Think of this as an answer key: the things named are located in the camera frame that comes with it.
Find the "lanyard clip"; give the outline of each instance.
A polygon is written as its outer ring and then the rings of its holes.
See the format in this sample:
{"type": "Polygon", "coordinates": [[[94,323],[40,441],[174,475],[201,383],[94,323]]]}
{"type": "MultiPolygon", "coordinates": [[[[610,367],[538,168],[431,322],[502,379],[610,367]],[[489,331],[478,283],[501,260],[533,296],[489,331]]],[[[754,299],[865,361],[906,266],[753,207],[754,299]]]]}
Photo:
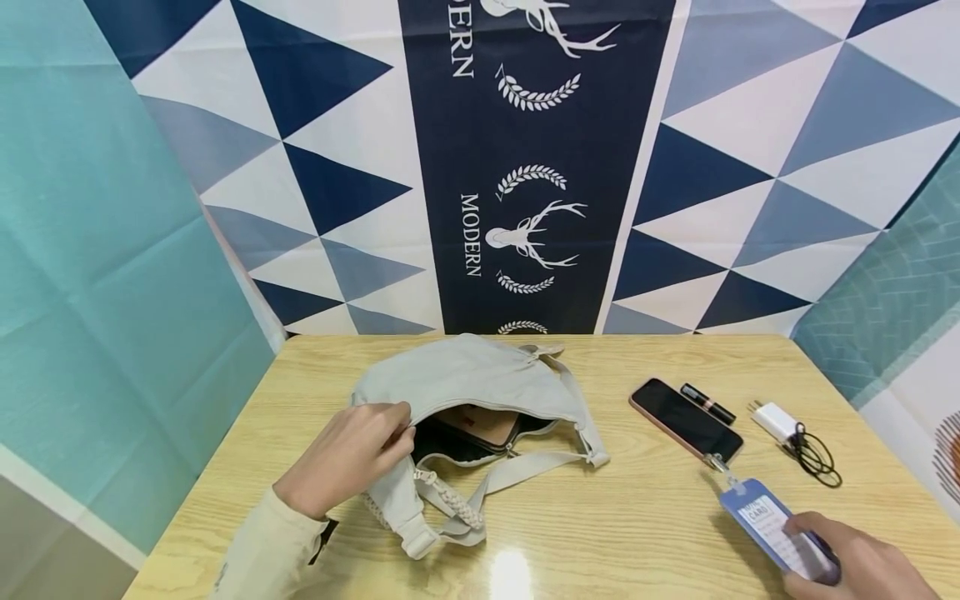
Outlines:
{"type": "Polygon", "coordinates": [[[747,489],[743,487],[743,484],[740,483],[740,480],[733,474],[733,471],[730,470],[727,463],[723,461],[722,456],[719,454],[704,454],[704,462],[713,468],[713,470],[723,474],[727,478],[727,485],[730,486],[731,490],[734,490],[737,495],[747,493],[747,489]]]}

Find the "teal wall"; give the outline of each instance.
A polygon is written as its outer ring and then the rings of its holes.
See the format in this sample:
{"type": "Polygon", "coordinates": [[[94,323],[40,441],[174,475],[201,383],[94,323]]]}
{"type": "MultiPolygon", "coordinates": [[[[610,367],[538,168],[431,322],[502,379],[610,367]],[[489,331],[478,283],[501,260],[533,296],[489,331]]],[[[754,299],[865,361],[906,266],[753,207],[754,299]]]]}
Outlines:
{"type": "Polygon", "coordinates": [[[80,0],[0,5],[0,442],[149,551],[271,352],[80,0]]]}
{"type": "Polygon", "coordinates": [[[956,324],[960,147],[798,323],[797,344],[856,408],[956,324]]]}

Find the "person's hand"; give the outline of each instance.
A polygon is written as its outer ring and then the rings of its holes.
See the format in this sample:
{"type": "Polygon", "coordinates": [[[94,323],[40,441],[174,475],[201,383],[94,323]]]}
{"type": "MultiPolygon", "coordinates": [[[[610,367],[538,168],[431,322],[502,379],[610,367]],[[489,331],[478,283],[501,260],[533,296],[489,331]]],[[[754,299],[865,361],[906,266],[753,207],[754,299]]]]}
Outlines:
{"type": "Polygon", "coordinates": [[[812,532],[820,536],[840,560],[841,579],[834,587],[807,581],[797,573],[784,575],[783,584],[796,600],[937,600],[935,591],[897,547],[859,529],[803,513],[787,520],[786,533],[812,532]]]}
{"type": "Polygon", "coordinates": [[[408,456],[414,433],[406,402],[351,406],[333,416],[274,492],[298,513],[323,520],[408,456]]]}

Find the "backdrop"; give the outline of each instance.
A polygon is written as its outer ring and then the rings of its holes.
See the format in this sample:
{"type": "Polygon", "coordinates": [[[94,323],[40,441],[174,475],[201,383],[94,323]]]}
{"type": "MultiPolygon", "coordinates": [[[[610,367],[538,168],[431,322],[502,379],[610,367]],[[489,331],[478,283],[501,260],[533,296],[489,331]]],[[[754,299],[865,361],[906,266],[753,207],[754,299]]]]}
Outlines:
{"type": "Polygon", "coordinates": [[[294,333],[788,333],[960,131],[960,0],[86,0],[294,333]]]}
{"type": "Polygon", "coordinates": [[[0,598],[123,595],[274,358],[81,0],[0,3],[0,598]]]}
{"type": "Polygon", "coordinates": [[[960,146],[797,343],[960,522],[960,146]]]}

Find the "lipstick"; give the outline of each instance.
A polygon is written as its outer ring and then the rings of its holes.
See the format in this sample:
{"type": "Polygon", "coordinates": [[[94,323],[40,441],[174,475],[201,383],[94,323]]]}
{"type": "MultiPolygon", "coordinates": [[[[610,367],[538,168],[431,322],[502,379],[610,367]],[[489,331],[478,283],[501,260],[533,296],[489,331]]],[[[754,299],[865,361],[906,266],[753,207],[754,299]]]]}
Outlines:
{"type": "Polygon", "coordinates": [[[720,422],[726,425],[733,425],[733,422],[736,420],[736,415],[720,404],[717,404],[709,398],[706,394],[696,389],[689,383],[683,384],[680,388],[680,393],[690,399],[691,402],[704,409],[711,415],[714,415],[720,420],[720,422]]]}

